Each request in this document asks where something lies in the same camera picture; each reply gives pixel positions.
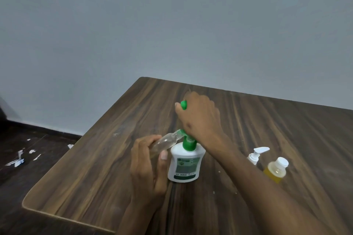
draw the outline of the white wall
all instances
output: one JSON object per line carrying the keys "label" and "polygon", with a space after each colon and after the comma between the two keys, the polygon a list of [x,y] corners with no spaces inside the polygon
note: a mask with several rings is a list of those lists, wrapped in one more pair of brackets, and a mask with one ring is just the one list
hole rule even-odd
{"label": "white wall", "polygon": [[140,76],[353,109],[353,0],[0,0],[0,107],[84,134]]}

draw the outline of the dark floor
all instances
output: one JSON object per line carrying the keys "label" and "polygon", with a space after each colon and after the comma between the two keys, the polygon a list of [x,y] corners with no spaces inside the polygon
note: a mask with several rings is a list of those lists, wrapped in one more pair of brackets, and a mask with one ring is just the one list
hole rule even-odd
{"label": "dark floor", "polygon": [[[2,122],[0,125],[0,234],[110,234],[22,208],[22,200],[80,136],[40,127]],[[5,166],[23,149],[25,162]]]}

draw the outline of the fingernail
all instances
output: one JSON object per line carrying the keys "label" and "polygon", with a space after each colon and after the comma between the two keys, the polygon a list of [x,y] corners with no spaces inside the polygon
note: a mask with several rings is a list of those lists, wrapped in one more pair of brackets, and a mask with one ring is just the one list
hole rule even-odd
{"label": "fingernail", "polygon": [[166,159],[168,159],[168,152],[166,150],[164,150],[161,152],[160,156],[161,156],[162,160],[166,160]]}

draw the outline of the wood grain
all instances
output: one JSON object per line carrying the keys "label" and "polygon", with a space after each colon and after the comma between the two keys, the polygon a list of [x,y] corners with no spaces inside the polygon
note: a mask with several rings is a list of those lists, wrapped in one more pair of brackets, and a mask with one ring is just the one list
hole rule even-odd
{"label": "wood grain", "polygon": [[[338,234],[353,231],[353,112],[139,78],[23,201],[29,210],[115,231],[130,201],[135,139],[180,128],[174,103],[188,90],[208,95],[222,126],[244,155],[268,146],[263,169],[289,160],[280,186]],[[206,153],[200,177],[169,183],[148,234],[259,234],[261,230],[221,166]]]}

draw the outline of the white bottle cap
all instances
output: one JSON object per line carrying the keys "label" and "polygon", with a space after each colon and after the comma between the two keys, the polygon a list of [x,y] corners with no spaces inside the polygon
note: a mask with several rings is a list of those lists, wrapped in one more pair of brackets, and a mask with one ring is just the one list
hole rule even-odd
{"label": "white bottle cap", "polygon": [[285,169],[288,165],[289,165],[289,162],[287,161],[287,159],[283,157],[278,157],[277,160],[275,161],[275,166],[278,169]]}
{"label": "white bottle cap", "polygon": [[254,148],[254,153],[250,153],[247,158],[250,162],[252,162],[255,165],[259,160],[260,154],[268,151],[269,149],[270,149],[269,147]]}

